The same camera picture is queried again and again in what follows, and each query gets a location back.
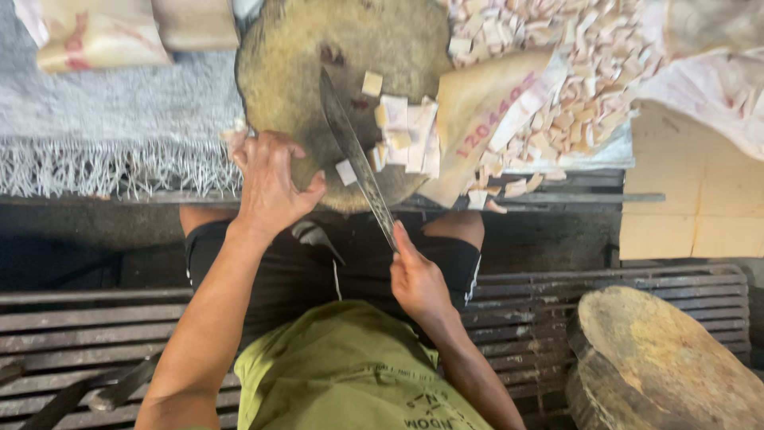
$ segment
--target pile of chopped pieces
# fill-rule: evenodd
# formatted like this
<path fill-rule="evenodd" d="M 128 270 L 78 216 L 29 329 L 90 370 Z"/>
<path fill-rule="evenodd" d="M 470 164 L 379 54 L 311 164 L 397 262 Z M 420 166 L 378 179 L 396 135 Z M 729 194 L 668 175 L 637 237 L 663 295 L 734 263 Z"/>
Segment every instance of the pile of chopped pieces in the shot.
<path fill-rule="evenodd" d="M 555 50 L 568 69 L 549 99 L 530 103 L 531 112 L 523 110 L 511 119 L 516 127 L 494 135 L 477 177 L 463 190 L 471 209 L 506 212 L 486 199 L 502 191 L 488 187 L 489 178 L 500 177 L 507 168 L 524 168 L 537 159 L 558 161 L 572 152 L 594 153 L 616 127 L 637 114 L 631 107 L 635 86 L 665 66 L 662 51 L 641 35 L 641 0 L 439 1 L 449 8 L 448 51 L 457 69 L 539 48 Z M 367 73 L 363 93 L 379 96 L 381 82 L 379 75 Z M 438 177 L 439 140 L 432 126 L 437 107 L 427 98 L 421 106 L 408 106 L 406 98 L 380 98 L 375 113 L 384 142 L 369 154 L 375 171 L 386 163 L 398 164 Z M 512 109 L 507 115 L 513 115 Z M 504 196 L 518 197 L 533 192 L 544 179 L 564 178 L 563 171 L 546 178 L 534 174 L 507 184 Z"/>
<path fill-rule="evenodd" d="M 382 80 L 382 76 L 366 72 L 361 89 L 367 96 L 380 97 L 374 116 L 384 140 L 367 153 L 371 169 L 380 172 L 386 165 L 402 165 L 406 166 L 406 173 L 437 178 L 440 175 L 440 138 L 435 132 L 438 103 L 427 96 L 418 106 L 409 105 L 406 97 L 380 96 Z M 347 160 L 338 163 L 336 168 L 345 186 L 356 182 Z"/>
<path fill-rule="evenodd" d="M 448 49 L 457 68 L 540 47 L 556 49 L 568 61 L 568 76 L 555 95 L 506 142 L 486 151 L 473 191 L 502 168 L 556 161 L 572 151 L 592 153 L 635 116 L 635 85 L 665 65 L 662 52 L 640 34 L 640 0 L 442 1 L 452 19 Z M 482 194 L 473 195 L 478 205 Z"/>

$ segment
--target green t-shirt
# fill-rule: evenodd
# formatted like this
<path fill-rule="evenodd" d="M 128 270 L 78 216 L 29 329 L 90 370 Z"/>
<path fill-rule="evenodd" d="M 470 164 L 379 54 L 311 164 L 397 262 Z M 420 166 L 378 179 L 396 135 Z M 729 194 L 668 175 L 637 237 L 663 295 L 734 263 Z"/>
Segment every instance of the green t-shirt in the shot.
<path fill-rule="evenodd" d="M 236 360 L 238 428 L 489 429 L 436 361 L 408 326 L 364 301 L 314 308 Z"/>

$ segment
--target black shorts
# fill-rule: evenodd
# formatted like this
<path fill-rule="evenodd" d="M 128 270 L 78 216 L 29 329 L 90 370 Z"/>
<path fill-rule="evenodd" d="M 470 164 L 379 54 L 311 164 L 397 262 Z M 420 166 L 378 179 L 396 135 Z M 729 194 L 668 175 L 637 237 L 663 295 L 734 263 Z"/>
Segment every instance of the black shorts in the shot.
<path fill-rule="evenodd" d="M 196 290 L 218 256 L 228 221 L 197 227 L 186 238 L 186 268 Z M 480 265 L 480 251 L 463 240 L 424 236 L 408 229 L 416 248 L 443 272 L 453 305 L 461 310 L 474 287 Z M 279 233 L 268 247 L 252 285 L 251 299 L 244 317 L 239 350 L 280 325 L 299 318 L 310 308 L 334 300 L 365 300 L 389 315 L 410 324 L 420 340 L 432 342 L 398 304 L 390 289 L 393 255 L 387 248 L 379 255 L 348 259 L 335 267 L 311 258 L 309 246 L 295 239 L 289 230 Z"/>

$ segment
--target cardboard box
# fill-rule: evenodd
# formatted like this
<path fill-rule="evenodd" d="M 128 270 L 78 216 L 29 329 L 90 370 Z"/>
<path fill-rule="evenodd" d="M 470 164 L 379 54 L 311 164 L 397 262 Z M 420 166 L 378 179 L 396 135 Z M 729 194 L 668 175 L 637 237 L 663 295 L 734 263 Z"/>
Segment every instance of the cardboard box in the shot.
<path fill-rule="evenodd" d="M 638 104 L 624 193 L 666 201 L 623 205 L 620 258 L 764 256 L 764 162 L 687 116 Z"/>

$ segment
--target knife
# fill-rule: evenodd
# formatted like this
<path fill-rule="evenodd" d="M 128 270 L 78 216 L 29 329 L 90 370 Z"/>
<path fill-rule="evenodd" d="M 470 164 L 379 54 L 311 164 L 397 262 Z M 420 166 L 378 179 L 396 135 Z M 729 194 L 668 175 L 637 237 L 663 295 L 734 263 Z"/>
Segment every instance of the knife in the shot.
<path fill-rule="evenodd" d="M 398 247 L 393 238 L 393 216 L 390 215 L 390 210 L 387 209 L 387 205 L 382 199 L 382 193 L 377 186 L 377 181 L 374 179 L 374 172 L 371 170 L 366 154 L 364 154 L 364 150 L 361 148 L 361 143 L 358 141 L 348 116 L 339 102 L 337 91 L 334 85 L 332 85 L 332 80 L 329 78 L 329 74 L 326 73 L 325 67 L 321 67 L 319 92 L 321 94 L 321 107 L 324 117 L 326 117 L 326 122 L 332 130 L 335 141 L 337 141 L 337 146 L 339 146 L 342 154 L 350 162 L 350 166 L 358 178 L 361 192 L 366 197 L 366 201 L 369 202 L 371 212 L 377 218 L 377 222 L 380 224 L 382 233 L 387 238 L 390 248 L 394 252 L 398 252 Z"/>

